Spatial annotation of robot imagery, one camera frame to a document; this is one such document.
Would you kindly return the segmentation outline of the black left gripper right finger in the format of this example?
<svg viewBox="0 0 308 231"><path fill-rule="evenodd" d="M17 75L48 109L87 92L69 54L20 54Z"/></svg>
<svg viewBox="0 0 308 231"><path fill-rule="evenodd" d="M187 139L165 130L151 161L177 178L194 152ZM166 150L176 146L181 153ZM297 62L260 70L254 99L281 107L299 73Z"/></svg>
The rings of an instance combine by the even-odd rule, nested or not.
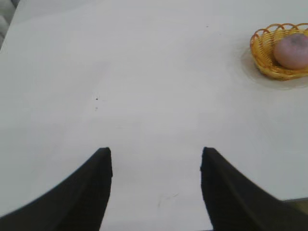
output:
<svg viewBox="0 0 308 231"><path fill-rule="evenodd" d="M215 231L306 231L308 200L281 201L238 171L216 149L202 154L201 190Z"/></svg>

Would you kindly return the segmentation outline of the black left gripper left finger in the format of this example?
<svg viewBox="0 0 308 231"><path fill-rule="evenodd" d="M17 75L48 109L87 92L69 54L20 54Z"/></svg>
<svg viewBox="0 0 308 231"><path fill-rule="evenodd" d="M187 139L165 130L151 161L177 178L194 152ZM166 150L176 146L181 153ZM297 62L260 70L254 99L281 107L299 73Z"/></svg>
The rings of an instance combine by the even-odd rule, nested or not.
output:
<svg viewBox="0 0 308 231"><path fill-rule="evenodd" d="M68 178L0 218L2 231L98 231L111 192L109 148L98 149Z"/></svg>

